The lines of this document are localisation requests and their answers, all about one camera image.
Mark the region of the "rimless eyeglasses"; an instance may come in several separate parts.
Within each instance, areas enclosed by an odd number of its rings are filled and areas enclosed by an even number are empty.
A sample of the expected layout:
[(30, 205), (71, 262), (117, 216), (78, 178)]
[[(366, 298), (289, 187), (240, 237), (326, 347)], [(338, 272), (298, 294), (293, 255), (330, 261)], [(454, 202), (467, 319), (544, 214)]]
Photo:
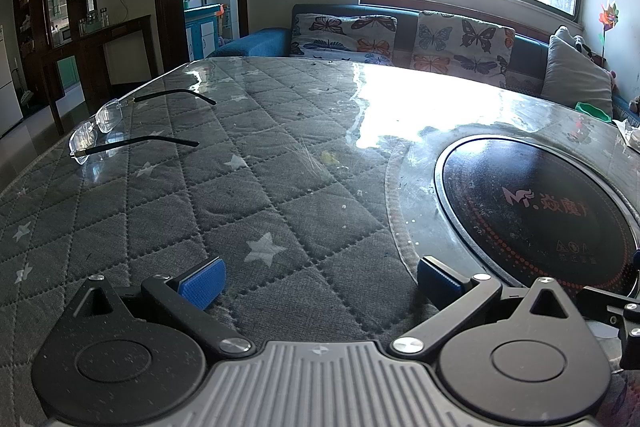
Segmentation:
[(149, 134), (134, 136), (128, 139), (116, 141), (105, 141), (99, 144), (98, 138), (112, 133), (124, 118), (124, 104), (119, 98), (108, 101), (88, 120), (80, 124), (68, 139), (68, 155), (77, 162), (78, 165), (85, 165), (89, 157), (99, 153), (111, 152), (125, 146), (136, 145), (148, 142), (166, 142), (186, 147), (197, 147), (198, 141), (173, 138), (161, 134)]

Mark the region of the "right butterfly print cushion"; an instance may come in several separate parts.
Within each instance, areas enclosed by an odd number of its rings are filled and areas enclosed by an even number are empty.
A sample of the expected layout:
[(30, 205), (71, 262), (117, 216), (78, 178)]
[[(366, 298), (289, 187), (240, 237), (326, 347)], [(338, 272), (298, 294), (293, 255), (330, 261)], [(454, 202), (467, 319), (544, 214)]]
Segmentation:
[(410, 67), (502, 88), (506, 85), (515, 30), (461, 15), (419, 14)]

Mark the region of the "butterfly print cushion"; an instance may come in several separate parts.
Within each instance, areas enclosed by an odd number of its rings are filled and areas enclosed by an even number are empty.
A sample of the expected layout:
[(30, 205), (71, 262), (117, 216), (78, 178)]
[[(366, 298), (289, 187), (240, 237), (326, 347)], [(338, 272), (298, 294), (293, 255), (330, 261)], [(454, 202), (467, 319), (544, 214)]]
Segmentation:
[(294, 16), (290, 55), (308, 60), (345, 61), (390, 66), (397, 32), (395, 17)]
[(506, 85), (515, 30), (461, 15), (419, 14), (410, 67), (502, 88)]

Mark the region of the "dark wooden cabinet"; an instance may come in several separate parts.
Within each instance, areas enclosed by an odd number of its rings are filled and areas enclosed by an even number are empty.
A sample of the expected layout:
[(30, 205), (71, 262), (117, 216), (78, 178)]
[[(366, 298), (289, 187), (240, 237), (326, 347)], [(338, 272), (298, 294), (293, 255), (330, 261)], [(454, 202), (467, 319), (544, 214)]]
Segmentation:
[(58, 103), (70, 88), (97, 109), (162, 67), (154, 0), (3, 0), (1, 16), (14, 20), (10, 47), (24, 78), (24, 109), (47, 107), (58, 128)]

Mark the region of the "blue cabinet in doorway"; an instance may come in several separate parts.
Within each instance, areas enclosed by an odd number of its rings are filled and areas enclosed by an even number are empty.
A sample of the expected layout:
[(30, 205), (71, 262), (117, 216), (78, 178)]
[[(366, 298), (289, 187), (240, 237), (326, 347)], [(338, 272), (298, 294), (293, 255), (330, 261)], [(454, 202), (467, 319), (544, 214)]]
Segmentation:
[(191, 61), (203, 60), (216, 51), (219, 44), (219, 19), (223, 15), (222, 4), (208, 4), (184, 11)]

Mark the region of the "grey pillow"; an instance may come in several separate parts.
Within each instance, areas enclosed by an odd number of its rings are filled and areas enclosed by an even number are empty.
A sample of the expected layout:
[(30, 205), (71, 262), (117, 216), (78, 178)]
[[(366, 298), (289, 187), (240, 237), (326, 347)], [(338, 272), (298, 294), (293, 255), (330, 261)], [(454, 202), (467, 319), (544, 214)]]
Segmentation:
[(549, 38), (541, 98), (574, 108), (588, 103), (613, 116), (613, 78), (576, 48), (576, 38), (560, 26)]

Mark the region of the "white refrigerator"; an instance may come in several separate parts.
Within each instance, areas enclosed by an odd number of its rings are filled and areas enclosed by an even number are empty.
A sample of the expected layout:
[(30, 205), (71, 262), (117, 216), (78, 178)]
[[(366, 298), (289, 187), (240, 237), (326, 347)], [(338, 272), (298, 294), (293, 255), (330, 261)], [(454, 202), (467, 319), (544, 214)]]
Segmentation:
[(23, 119), (6, 53), (4, 31), (0, 29), (0, 135), (6, 134)]

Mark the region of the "green bowl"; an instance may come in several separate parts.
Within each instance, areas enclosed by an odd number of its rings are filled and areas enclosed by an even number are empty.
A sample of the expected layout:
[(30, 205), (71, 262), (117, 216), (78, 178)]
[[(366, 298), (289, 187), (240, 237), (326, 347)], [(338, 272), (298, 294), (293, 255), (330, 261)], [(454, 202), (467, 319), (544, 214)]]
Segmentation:
[(575, 105), (575, 109), (577, 112), (596, 118), (597, 120), (605, 122), (605, 124), (611, 124), (613, 121), (612, 117), (608, 116), (603, 109), (587, 102), (578, 102)]

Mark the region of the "colourful pinwheel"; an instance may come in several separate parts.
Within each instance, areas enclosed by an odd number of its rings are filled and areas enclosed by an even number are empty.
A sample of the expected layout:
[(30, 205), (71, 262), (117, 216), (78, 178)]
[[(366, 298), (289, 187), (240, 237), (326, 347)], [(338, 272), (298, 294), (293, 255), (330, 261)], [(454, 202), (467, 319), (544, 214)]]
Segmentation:
[(599, 22), (601, 24), (600, 43), (602, 61), (605, 61), (606, 34), (617, 25), (619, 19), (620, 11), (615, 2), (601, 5)]

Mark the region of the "left butterfly print cushion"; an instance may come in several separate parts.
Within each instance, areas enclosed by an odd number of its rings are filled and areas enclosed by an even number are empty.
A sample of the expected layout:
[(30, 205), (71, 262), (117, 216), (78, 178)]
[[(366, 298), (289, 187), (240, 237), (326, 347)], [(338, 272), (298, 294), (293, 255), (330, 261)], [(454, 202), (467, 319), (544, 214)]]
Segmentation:
[(390, 66), (397, 32), (395, 17), (294, 16), (290, 55), (308, 60), (345, 61)]

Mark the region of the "round black induction cooktop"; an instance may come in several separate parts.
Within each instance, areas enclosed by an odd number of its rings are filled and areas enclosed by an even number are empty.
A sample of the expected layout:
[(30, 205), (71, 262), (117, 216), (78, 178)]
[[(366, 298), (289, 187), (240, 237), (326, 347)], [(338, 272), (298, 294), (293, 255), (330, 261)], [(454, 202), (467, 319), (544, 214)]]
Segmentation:
[(435, 167), (436, 193), (472, 255), (503, 280), (553, 277), (623, 296), (639, 285), (639, 223), (612, 187), (549, 147), (499, 135), (452, 143)]

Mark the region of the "grey quilted star tablecloth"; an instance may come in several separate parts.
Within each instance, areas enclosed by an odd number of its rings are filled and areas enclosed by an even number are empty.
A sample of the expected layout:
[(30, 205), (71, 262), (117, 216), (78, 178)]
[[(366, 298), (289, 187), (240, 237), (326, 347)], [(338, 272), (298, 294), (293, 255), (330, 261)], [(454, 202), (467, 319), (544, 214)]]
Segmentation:
[[(122, 98), (78, 165), (58, 143), (1, 197), (6, 426), (634, 426), (639, 369), (553, 277), (503, 280), (440, 205), (437, 159), (499, 135), (579, 161), (639, 223), (639, 157), (605, 122), (416, 70), (299, 58), (197, 61)], [(438, 312), (433, 256), (502, 284), (432, 361), (390, 343)], [(221, 257), (205, 309), (255, 343), (208, 357), (144, 312), (143, 281)]]

